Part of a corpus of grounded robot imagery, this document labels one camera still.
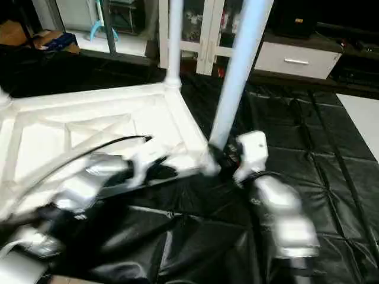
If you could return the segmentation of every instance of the floor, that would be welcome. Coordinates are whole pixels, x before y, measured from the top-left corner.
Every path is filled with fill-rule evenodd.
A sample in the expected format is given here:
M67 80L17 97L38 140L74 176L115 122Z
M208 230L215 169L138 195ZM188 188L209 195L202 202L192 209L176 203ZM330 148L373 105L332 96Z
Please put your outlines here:
M0 85L15 98L161 82L165 76L164 70L154 67L146 68L64 53L37 53L31 56L32 52L32 50L15 52L0 49L0 60L3 63L0 69ZM189 73L182 76L182 83L185 102L204 135L208 137L222 80ZM377 270L379 257L376 257L376 246L373 243L379 240L379 212L375 203L379 199L379 190L377 190L379 165L367 150L335 94L330 91L315 91L312 85L298 89L298 86L296 88L282 84L265 86L256 82L246 84L246 93L248 95L242 96L232 135L237 136L252 131L256 129L255 127L265 131L270 146L267 169L283 174L288 177L288 182L296 185L304 201L304 208L307 209L319 233L320 259L316 263L315 271L320 277L326 275L326 279L322 279L325 281L320 281L320 283L365 283L367 279L371 279L371 283L379 283ZM343 95L339 97L350 117L355 120L355 125L359 128L361 135L370 141L367 144L377 145L377 140L371 135L372 128L376 129L374 123L368 127L365 121L365 116L370 118L370 122L377 121L379 107L377 103L365 99L356 100ZM336 142L334 144L340 151L341 159L338 161L330 145L330 139L327 137L328 133L324 131L326 127L320 123L314 104L323 112L323 118L328 123L328 133L333 135ZM219 279L228 279L229 272L239 272L244 279L248 280L246 283L261 283L251 279L251 271L253 271L252 275L259 275L259 273L254 274L252 265L254 263L262 264L263 269L266 269L268 273L272 272L275 279L274 274L279 270L277 263L271 261L274 258L273 248L261 245L258 253L249 251L253 249L251 244L254 244L255 238L251 237L253 234L250 231L239 229L240 226L250 228L251 223L247 218L249 214L243 211L243 206L238 202L233 202L237 200L232 195L235 194L234 189L227 186L219 187L218 184L211 187L204 185L203 180L200 182L191 187L187 184L181 186L181 192L185 194L178 194L177 188L170 188L169 185L159 190L153 189L151 192L146 192L146 196L142 195L140 199L133 200L133 205L136 205L134 208L142 208L140 211L136 209L135 214L126 214L125 211L123 215L123 212L111 211L113 208L125 208L126 204L123 199L113 200L116 203L120 202L120 207L112 204L109 215L99 221L99 227L109 232L106 236L107 240L114 240L117 235L129 236L127 232L130 232L130 227L128 226L123 225L120 230L112 231L112 224L110 224L112 218L109 216L117 213L119 217L117 222L120 224L133 222L140 226L136 230L138 233L142 232L140 235L152 234L151 243L136 243L137 246L143 245L141 251L144 256L154 256L154 259L158 259L157 263L152 261L153 258L143 259L137 266L132 266L134 272L135 267L141 267L138 272L144 275L146 271L152 271L151 265L156 271L156 268L162 264L162 257L156 257L155 252L157 248L160 250L166 244L164 241L159 244L153 242L153 240L158 240L162 224L166 222L161 218L162 214L158 212L162 210L186 212L188 215L184 216L183 220L191 221L194 226L186 227L184 230L184 226L181 225L182 219L180 219L178 223L170 223L173 229L171 227L168 229L175 232L175 237L171 240L175 238L183 240L185 236L186 239L182 243L189 246L196 244L196 249L185 250L182 249L182 244L173 242L170 249L183 254L179 254L177 258L171 258L172 263L168 263L168 267L182 267L183 259L185 262L193 263L194 257L198 256L188 252L197 253L198 249L204 248L207 255L214 253L217 257L214 262L208 257L199 257L197 267L199 264L204 269L192 270L191 273L186 274L188 277L185 279L183 275L180 275L181 280L195 283L195 277L203 275L204 271L214 271L216 267L219 272L216 274L221 278L211 279L207 283L220 283ZM154 208L157 211L149 211L146 215L145 208ZM191 216L206 218L208 214L212 214L212 219L204 219L205 222L203 222L202 218L194 218L192 222ZM215 231L212 220L221 220L221 222L217 221L217 226L221 223L228 224L225 226L227 229ZM209 238L207 233L203 233L205 231L195 234L199 228L215 233L216 237ZM372 231L374 235L372 238L368 238L371 237L371 234L367 233L369 231ZM90 235L94 238L99 236L98 232L91 232ZM268 239L266 233L262 233L262 239ZM88 261L98 269L97 271L105 271L101 275L103 277L119 276L119 273L127 275L131 273L131 270L119 269L125 264L125 258L124 256L118 258L117 255L120 248L124 247L124 240L122 239L120 244L115 244L111 251L106 252L106 255L96 254L93 247L89 246L90 257L86 259L86 262L76 255L75 258L70 259L73 263L71 266L78 270L83 263L87 265ZM238 241L241 246L236 245L236 240L243 241L243 243ZM233 250L230 254L226 253L229 249ZM240 262L230 262L230 255L237 255L241 251L251 257L246 261L248 267ZM110 266L108 260L111 260L114 265ZM206 266L205 262L209 260L211 262L207 265L210 266ZM226 263L231 265L228 269L223 267ZM280 272L276 273L276 276L282 280ZM156 282L154 280L156 275L146 276L146 278L149 277L151 277L151 282ZM175 275L168 275L167 282L179 281L178 278Z

